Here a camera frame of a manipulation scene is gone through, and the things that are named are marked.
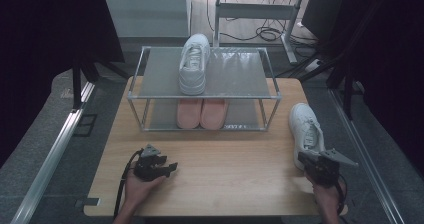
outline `black cable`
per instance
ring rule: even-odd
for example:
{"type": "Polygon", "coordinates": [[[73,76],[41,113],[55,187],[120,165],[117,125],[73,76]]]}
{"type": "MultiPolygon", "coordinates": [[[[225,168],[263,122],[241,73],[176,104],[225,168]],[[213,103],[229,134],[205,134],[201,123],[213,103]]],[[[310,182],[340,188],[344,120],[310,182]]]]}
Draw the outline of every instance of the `black cable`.
{"type": "Polygon", "coordinates": [[[127,165],[125,166],[124,172],[122,173],[121,181],[119,182],[119,188],[118,193],[116,195],[116,203],[115,203],[115,211],[113,212],[113,219],[115,220],[116,216],[118,216],[119,213],[119,207],[121,205],[121,197],[122,197],[122,190],[124,189],[125,181],[127,180],[128,171],[131,170],[130,166],[135,156],[140,155],[142,152],[136,151],[128,161],[127,165]]]}

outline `floor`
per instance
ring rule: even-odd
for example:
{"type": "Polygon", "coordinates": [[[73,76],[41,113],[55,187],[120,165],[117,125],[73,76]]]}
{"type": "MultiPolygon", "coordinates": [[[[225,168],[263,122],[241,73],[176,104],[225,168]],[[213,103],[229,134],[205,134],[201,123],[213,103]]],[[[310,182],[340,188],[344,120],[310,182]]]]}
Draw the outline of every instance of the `floor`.
{"type": "MultiPolygon", "coordinates": [[[[198,12],[196,15],[206,13],[201,8],[193,10],[193,14],[195,12],[198,12]]],[[[206,27],[193,25],[193,32],[202,32],[200,26],[207,29],[207,25],[206,27]]],[[[304,30],[299,28],[296,32],[300,35],[304,30]]],[[[276,75],[289,77],[294,71],[294,67],[284,56],[284,48],[278,40],[269,43],[263,40],[241,42],[222,39],[222,42],[223,46],[265,46],[276,75]]],[[[178,40],[154,43],[123,40],[126,63],[117,65],[131,74],[138,62],[140,45],[181,46],[183,43],[184,41],[178,40]]],[[[307,57],[313,53],[313,49],[302,46],[299,50],[297,53],[299,60],[310,62],[307,57]]],[[[84,125],[77,127],[31,218],[31,223],[111,223],[112,221],[110,217],[85,216],[83,203],[86,201],[106,144],[107,133],[114,120],[126,80],[102,65],[96,66],[101,77],[95,83],[96,87],[84,111],[84,120],[95,120],[93,128],[89,129],[84,125]]],[[[348,166],[341,168],[341,173],[347,179],[349,191],[347,199],[349,211],[340,219],[341,223],[421,223],[424,218],[422,177],[417,174],[397,144],[369,112],[360,92],[352,101],[353,121],[345,120],[338,104],[341,92],[328,90],[325,85],[327,76],[328,72],[322,73],[302,85],[323,129],[326,148],[336,148],[360,164],[359,168],[348,166]]],[[[71,72],[58,75],[44,108],[15,152],[0,169],[2,187],[0,223],[10,223],[21,205],[72,108],[72,95],[71,72]]],[[[134,219],[134,223],[143,222],[297,224],[319,223],[320,219],[316,216],[134,219]]]]}

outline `gray carpet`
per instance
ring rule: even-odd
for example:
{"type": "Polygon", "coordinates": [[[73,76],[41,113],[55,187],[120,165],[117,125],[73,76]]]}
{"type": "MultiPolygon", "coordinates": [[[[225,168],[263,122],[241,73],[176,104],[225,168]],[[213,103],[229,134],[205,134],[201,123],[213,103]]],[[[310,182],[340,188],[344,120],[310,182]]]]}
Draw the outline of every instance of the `gray carpet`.
{"type": "MultiPolygon", "coordinates": [[[[123,45],[126,63],[116,64],[129,74],[133,73],[139,58],[137,43],[123,45]]],[[[268,47],[274,73],[290,75],[293,66],[287,64],[282,47],[268,47]]],[[[83,213],[81,202],[85,200],[94,178],[98,162],[106,144],[126,80],[116,73],[97,65],[101,78],[82,123],[95,120],[93,128],[77,128],[47,187],[31,223],[111,223],[111,218],[92,218],[83,213]]],[[[326,148],[336,148],[351,159],[358,161],[358,153],[343,128],[342,120],[335,110],[325,78],[320,74],[303,83],[308,102],[315,111],[325,135],[326,148]]],[[[63,123],[72,108],[72,99],[61,98],[64,90],[72,88],[71,72],[58,75],[53,83],[52,94],[25,137],[0,170],[0,223],[9,223],[15,215],[29,186],[41,167],[63,123]]],[[[364,105],[361,95],[353,97],[354,124],[373,158],[376,169],[393,195],[405,223],[421,223],[424,219],[422,178],[410,165],[396,143],[385,132],[364,105]]],[[[364,166],[342,166],[341,173],[348,182],[349,212],[343,217],[347,223],[390,223],[383,205],[370,182],[364,166]]],[[[316,216],[285,217],[222,217],[222,218],[147,218],[146,223],[319,223],[316,216]]],[[[135,218],[135,223],[142,222],[135,218]]]]}

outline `shelf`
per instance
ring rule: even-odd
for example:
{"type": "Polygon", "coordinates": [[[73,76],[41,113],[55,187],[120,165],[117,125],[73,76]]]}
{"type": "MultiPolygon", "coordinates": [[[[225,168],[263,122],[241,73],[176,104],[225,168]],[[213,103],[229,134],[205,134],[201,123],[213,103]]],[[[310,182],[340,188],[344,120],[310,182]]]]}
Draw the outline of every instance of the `shelf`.
{"type": "Polygon", "coordinates": [[[205,130],[178,128],[177,104],[182,98],[226,99],[229,108],[221,130],[267,130],[281,94],[275,79],[269,85],[265,77],[263,65],[272,70],[265,48],[211,48],[205,91],[197,96],[184,95],[179,89],[181,51],[179,47],[143,47],[128,93],[141,130],[205,130]],[[274,108],[265,110],[265,101],[274,102],[274,108]]]}

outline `light wood surface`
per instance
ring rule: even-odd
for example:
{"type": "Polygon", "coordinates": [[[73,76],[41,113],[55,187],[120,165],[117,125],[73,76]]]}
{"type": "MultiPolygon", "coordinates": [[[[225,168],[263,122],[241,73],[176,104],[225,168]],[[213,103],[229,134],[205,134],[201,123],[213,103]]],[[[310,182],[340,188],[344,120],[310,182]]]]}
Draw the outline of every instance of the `light wood surface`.
{"type": "Polygon", "coordinates": [[[293,164],[288,126],[291,107],[306,97],[298,80],[277,82],[282,101],[267,132],[141,132],[127,101],[128,84],[88,195],[100,198],[99,205],[84,212],[113,215],[125,164],[150,143],[168,156],[167,163],[178,162],[178,169],[137,215],[317,215],[311,184],[293,164]]]}

